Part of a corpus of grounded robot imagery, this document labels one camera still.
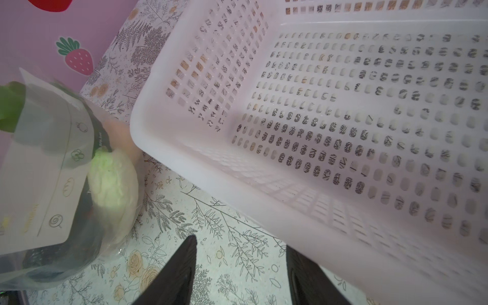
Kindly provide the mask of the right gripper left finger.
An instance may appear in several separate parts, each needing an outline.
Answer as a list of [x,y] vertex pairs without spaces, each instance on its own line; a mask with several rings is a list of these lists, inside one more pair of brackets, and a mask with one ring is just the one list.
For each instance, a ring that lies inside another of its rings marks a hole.
[[135,304],[191,303],[196,273],[197,238],[188,236]]

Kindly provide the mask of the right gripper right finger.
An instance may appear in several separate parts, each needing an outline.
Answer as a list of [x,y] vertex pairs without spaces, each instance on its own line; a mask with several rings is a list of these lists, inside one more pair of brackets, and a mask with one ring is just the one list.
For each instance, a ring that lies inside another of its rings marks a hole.
[[293,305],[346,304],[350,302],[335,288],[320,266],[286,246],[288,281]]

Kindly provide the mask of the dark purple eggplant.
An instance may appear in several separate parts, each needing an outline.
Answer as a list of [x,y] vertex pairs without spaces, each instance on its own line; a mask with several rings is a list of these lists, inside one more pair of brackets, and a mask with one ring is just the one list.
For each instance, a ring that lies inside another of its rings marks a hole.
[[103,237],[104,229],[95,216],[86,182],[68,239],[58,245],[29,250],[23,266],[34,270],[27,277],[40,283],[65,281],[98,257]]

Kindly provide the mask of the white chinese cabbage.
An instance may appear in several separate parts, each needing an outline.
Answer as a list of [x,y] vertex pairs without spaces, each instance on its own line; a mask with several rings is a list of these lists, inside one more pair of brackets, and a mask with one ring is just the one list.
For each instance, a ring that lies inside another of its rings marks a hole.
[[139,180],[132,160],[122,149],[95,151],[87,175],[90,194],[109,242],[121,243],[138,214]]

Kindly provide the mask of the clear zip bag blue zipper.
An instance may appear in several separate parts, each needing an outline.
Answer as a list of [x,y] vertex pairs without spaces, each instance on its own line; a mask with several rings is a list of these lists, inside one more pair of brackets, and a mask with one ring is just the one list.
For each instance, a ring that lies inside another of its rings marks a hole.
[[[18,82],[26,89],[24,108],[14,133],[1,130],[4,291],[39,290],[61,283],[34,282],[27,277],[34,268],[24,267],[23,261],[29,250],[68,239],[96,150],[122,149],[132,160],[139,180],[138,214],[144,189],[142,151],[135,145],[127,123],[62,83],[46,82],[25,69],[20,74],[22,80]],[[102,225],[95,206],[94,212]],[[121,243],[113,244],[104,229],[99,255],[90,264],[119,254],[131,231]]]

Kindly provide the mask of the white plastic perforated basket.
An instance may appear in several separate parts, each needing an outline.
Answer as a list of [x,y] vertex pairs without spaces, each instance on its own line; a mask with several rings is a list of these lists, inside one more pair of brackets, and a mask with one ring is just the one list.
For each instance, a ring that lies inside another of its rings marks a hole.
[[487,303],[486,1],[191,1],[130,131],[378,301]]

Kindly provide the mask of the dark black avocado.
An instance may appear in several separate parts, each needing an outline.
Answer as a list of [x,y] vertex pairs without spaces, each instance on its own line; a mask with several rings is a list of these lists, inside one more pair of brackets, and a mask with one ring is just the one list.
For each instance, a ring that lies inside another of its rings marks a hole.
[[26,89],[23,83],[12,81],[1,86],[1,130],[14,133],[25,104]]

